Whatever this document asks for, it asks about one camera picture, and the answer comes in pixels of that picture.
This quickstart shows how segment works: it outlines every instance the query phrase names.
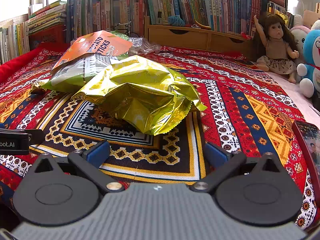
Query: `doll's raised arm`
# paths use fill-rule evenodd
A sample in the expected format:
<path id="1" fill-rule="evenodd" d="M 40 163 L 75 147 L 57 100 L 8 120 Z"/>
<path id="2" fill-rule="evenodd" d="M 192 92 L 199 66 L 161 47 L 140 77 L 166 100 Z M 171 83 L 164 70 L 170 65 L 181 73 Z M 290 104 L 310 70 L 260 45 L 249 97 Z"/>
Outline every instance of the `doll's raised arm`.
<path id="1" fill-rule="evenodd" d="M 263 28 L 260 25 L 256 15 L 254 16 L 254 24 L 256 25 L 256 29 L 257 29 L 257 32 L 259 33 L 260 40 L 261 40 L 263 46 L 266 47 L 267 38 L 266 38 L 266 35 L 264 34 Z"/>
<path id="2" fill-rule="evenodd" d="M 299 57 L 299 52 L 298 51 L 292 51 L 292 49 L 290 48 L 290 46 L 288 45 L 287 47 L 287 53 L 289 55 L 290 58 L 298 58 Z"/>

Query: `crinkled foil wrapper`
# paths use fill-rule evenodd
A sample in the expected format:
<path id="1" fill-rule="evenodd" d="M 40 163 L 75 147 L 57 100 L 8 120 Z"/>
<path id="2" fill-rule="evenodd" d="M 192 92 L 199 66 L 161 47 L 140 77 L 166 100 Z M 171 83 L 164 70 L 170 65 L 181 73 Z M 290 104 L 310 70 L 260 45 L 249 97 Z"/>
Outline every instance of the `crinkled foil wrapper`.
<path id="1" fill-rule="evenodd" d="M 30 94 L 44 94 L 47 89 L 41 88 L 42 85 L 46 84 L 50 79 L 37 80 L 31 84 Z"/>
<path id="2" fill-rule="evenodd" d="M 181 74 L 140 56 L 109 65 L 73 98 L 85 99 L 145 134 L 167 133 L 190 111 L 207 107 Z"/>

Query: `floral skirt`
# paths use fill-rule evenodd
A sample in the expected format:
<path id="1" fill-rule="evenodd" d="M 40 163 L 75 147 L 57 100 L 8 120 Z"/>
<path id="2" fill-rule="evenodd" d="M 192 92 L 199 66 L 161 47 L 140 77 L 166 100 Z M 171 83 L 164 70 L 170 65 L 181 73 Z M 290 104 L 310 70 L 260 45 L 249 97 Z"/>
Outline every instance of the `floral skirt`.
<path id="1" fill-rule="evenodd" d="M 273 59 L 267 56 L 262 56 L 258 58 L 257 63 L 259 62 L 265 63 L 269 67 L 270 71 L 280 75 L 290 74 L 297 70 L 295 63 L 289 59 Z"/>

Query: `doll's head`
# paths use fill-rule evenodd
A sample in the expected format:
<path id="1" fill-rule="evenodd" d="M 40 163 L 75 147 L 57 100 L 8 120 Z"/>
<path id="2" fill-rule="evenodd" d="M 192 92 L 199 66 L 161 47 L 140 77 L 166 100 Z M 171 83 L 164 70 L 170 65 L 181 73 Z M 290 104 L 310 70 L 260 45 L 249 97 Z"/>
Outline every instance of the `doll's head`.
<path id="1" fill-rule="evenodd" d="M 267 39 L 282 38 L 284 41 L 289 43 L 289 46 L 292 49 L 292 51 L 298 50 L 293 34 L 285 26 L 285 22 L 280 15 L 262 14 L 259 18 L 259 23 L 262 26 Z M 263 46 L 260 39 L 260 35 L 257 31 L 255 32 L 253 40 L 257 48 L 257 58 L 264 56 L 266 54 L 266 49 Z"/>

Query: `black circular cover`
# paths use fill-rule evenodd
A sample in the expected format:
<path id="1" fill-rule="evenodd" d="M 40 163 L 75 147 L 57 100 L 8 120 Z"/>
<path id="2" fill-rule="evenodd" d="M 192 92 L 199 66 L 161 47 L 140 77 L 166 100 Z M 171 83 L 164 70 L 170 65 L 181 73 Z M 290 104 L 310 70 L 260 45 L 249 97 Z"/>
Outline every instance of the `black circular cover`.
<path id="1" fill-rule="evenodd" d="M 63 172 L 35 173 L 23 182 L 13 196 L 13 205 L 23 220 L 33 224 L 75 222 L 92 212 L 99 200 L 98 189 L 91 181 Z"/>
<path id="2" fill-rule="evenodd" d="M 301 192 L 288 174 L 269 171 L 224 181 L 216 191 L 216 200 L 229 216 L 256 226 L 287 223 L 302 205 Z"/>

